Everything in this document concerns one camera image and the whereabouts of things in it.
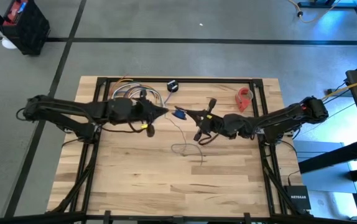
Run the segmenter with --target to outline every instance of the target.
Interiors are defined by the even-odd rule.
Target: black cable
[[[296,171],[296,172],[293,172],[293,173],[291,173],[291,174],[288,175],[288,184],[289,184],[289,186],[292,186],[292,184],[290,183],[290,175],[295,174],[295,173],[298,173],[298,172],[300,172],[300,170],[298,170],[298,171]]]
[[[203,138],[198,141],[198,144],[200,146],[207,145],[207,144],[211,143],[212,141],[214,141],[217,138],[217,136],[219,136],[219,134],[215,134],[213,137],[209,136],[209,137]]]
[[[284,141],[284,140],[278,140],[278,141],[283,142],[283,143],[287,144],[288,146],[290,146],[295,151],[296,156],[297,156],[297,150],[296,150],[295,146],[293,146],[291,143]]]
[[[133,125],[131,124],[130,120],[127,119],[127,123],[129,124],[129,127],[133,130],[134,133],[141,133],[143,130],[145,130],[145,128],[142,128],[140,130],[136,130],[134,129]]]
[[[296,134],[292,139],[295,139],[295,138],[299,135],[301,129],[302,129],[302,128],[300,127],[300,128],[299,128],[299,131],[297,132],[297,134]]]
[[[114,132],[114,133],[135,133],[134,131],[110,130],[110,129],[106,129],[106,128],[102,128],[102,130]]]
[[[20,118],[20,117],[18,116],[18,114],[19,114],[21,111],[23,111],[23,110],[25,110],[25,108],[21,108],[21,109],[19,109],[19,110],[16,112],[16,118],[17,118],[18,120],[20,120],[20,121],[26,121],[25,118]]]
[[[347,93],[348,91],[350,91],[350,90],[346,90],[346,91],[344,91],[343,93],[340,93],[339,95],[337,95],[337,96],[335,96],[334,98],[332,98],[332,99],[330,99],[330,100],[324,102],[323,104],[325,105],[325,104],[331,102],[332,100],[334,100],[334,99],[338,98],[339,96],[341,96],[341,95]]]
[[[340,87],[342,87],[345,84],[346,84],[346,82],[343,82],[340,86],[338,86],[338,88],[336,88],[336,90],[333,90],[332,92],[337,91]]]
[[[69,144],[69,143],[71,143],[71,142],[79,141],[79,140],[80,140],[80,138],[77,138],[77,139],[74,139],[74,140],[70,140],[70,141],[64,142],[64,143],[61,145],[61,147],[64,147],[64,146],[66,146],[67,144]]]

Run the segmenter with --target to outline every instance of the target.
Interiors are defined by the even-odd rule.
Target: concrete floor
[[[80,0],[35,2],[50,21],[50,36],[68,37]],[[8,3],[0,0],[0,11]],[[307,9],[305,17],[323,11]],[[353,10],[332,10],[318,22],[303,24],[286,0],[91,0],[76,37],[357,40],[357,16]],[[0,45],[0,216],[35,128],[16,120],[15,112],[27,98],[48,93],[64,46],[48,42],[40,56],[28,57]],[[274,77],[289,105],[323,96],[356,68],[357,46],[74,43],[55,97],[73,100],[82,75]],[[352,103],[340,98],[327,109],[334,114]],[[357,110],[352,106],[313,128],[305,125],[298,140],[357,141]],[[63,138],[46,124],[16,215],[44,212]],[[326,209],[319,210],[325,211],[321,217],[329,216]]]

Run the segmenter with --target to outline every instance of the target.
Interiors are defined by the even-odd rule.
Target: black metal frame
[[[314,9],[321,8],[331,8],[336,0],[326,0],[325,2],[318,2],[314,0],[314,2],[299,2],[297,5],[299,7],[308,7]],[[336,9],[357,9],[356,3],[338,3],[335,6]]]
[[[108,92],[112,82],[116,82],[118,78],[106,78],[99,77],[96,82],[95,93],[93,101],[98,101],[100,96],[101,87],[104,87],[103,101],[108,99]],[[137,78],[139,82],[162,82],[167,83],[169,78]],[[255,93],[256,88],[259,89],[262,113],[268,114],[266,96],[264,94],[264,85],[262,79],[220,79],[220,78],[176,78],[180,83],[241,83],[248,84],[251,91]],[[252,106],[254,110],[254,116],[259,116],[259,110],[257,107],[257,99],[252,99]],[[269,209],[270,217],[265,218],[253,218],[249,213],[244,213],[243,217],[183,217],[183,216],[125,216],[125,215],[111,215],[110,211],[106,211],[104,215],[87,215],[91,185],[93,182],[93,175],[95,171],[96,158],[98,153],[98,146],[100,139],[93,144],[91,152],[91,158],[89,163],[85,164],[88,154],[89,144],[83,143],[80,161],[78,165],[78,172],[76,174],[75,185],[71,191],[62,200],[61,204],[51,212],[47,212],[42,215],[30,215],[24,217],[6,217],[0,218],[0,223],[70,223],[70,222],[82,222],[85,224],[87,220],[104,220],[104,223],[112,223],[114,220],[136,220],[136,221],[168,221],[175,223],[182,222],[242,222],[245,224],[251,224],[251,222],[264,222],[264,223],[352,223],[341,220],[331,220],[324,218],[314,218],[310,215],[301,215],[296,209],[295,205],[290,201],[290,198],[286,194],[282,183],[281,175],[279,173],[278,161],[276,157],[275,146],[269,146],[271,153],[272,169],[269,166],[269,162],[266,157],[265,146],[261,144],[262,135],[257,137],[259,142],[259,150],[262,163],[262,171],[264,176],[264,184],[266,186],[267,206]],[[83,197],[83,203],[81,209],[77,211],[77,201],[79,189],[82,187],[86,180],[85,192]],[[278,196],[281,213],[276,213],[274,207],[274,201],[272,198],[271,182],[275,185]],[[68,205],[70,205],[69,212],[65,212]],[[287,207],[289,207],[291,214],[287,214]]]

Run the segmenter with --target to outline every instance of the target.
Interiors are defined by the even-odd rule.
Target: wooden table
[[[75,101],[93,99],[97,77],[82,77]],[[269,112],[284,107],[279,82],[276,78],[263,79]],[[165,83],[144,83],[168,96]],[[167,107],[181,106],[191,110],[207,108],[209,98],[217,99],[213,113],[224,116],[239,113],[234,95],[246,87],[237,83],[181,83]],[[259,94],[259,111],[262,111]],[[253,116],[249,106],[244,116]],[[197,130],[192,119],[186,121],[167,114],[180,126],[188,143],[194,142]],[[269,217],[266,190],[261,169],[259,146],[256,140],[222,136],[211,144],[200,147],[203,164],[197,148],[187,146],[186,156],[171,151],[172,144],[183,143],[182,135],[163,116],[154,123],[155,136],[146,133],[102,132],[96,163],[88,214],[103,215],[111,210],[113,215],[183,215],[204,217],[241,217],[249,212],[252,217]],[[109,129],[129,130],[122,124],[105,126]],[[68,134],[66,141],[76,136]],[[55,175],[48,210],[55,208],[75,182],[82,143],[73,142],[63,149]],[[299,169],[293,149],[285,144],[277,146],[279,169],[284,184],[287,176]],[[300,174],[290,176],[292,184],[302,184]],[[279,212],[277,192],[272,186],[274,204]],[[83,189],[78,202],[83,198]]]

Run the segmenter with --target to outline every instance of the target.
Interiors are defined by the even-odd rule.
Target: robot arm
[[[168,109],[155,106],[146,99],[146,92],[141,92],[140,98],[116,98],[103,102],[77,103],[65,100],[56,100],[49,96],[39,95],[28,99],[22,114],[26,121],[46,120],[57,125],[63,131],[73,131],[84,142],[93,143],[95,134],[101,131],[102,125],[127,123],[132,131],[115,131],[125,133],[140,133],[144,129],[149,137],[153,137],[155,130],[152,123],[156,118],[168,112]],[[68,116],[86,117],[87,123],[79,123]],[[132,122],[141,121],[147,128],[135,130]]]
[[[217,135],[212,138],[211,132],[230,139],[236,138],[237,135],[252,139],[255,134],[263,133],[266,143],[275,144],[276,141],[282,139],[284,133],[296,131],[304,123],[322,123],[328,118],[328,111],[322,100],[314,97],[306,97],[300,103],[294,103],[258,118],[244,117],[238,114],[226,114],[221,118],[211,113],[215,105],[216,100],[211,99],[207,110],[193,111],[176,107],[188,114],[199,127],[194,140],[201,145],[214,140]],[[208,137],[200,140],[202,134],[206,134]]]

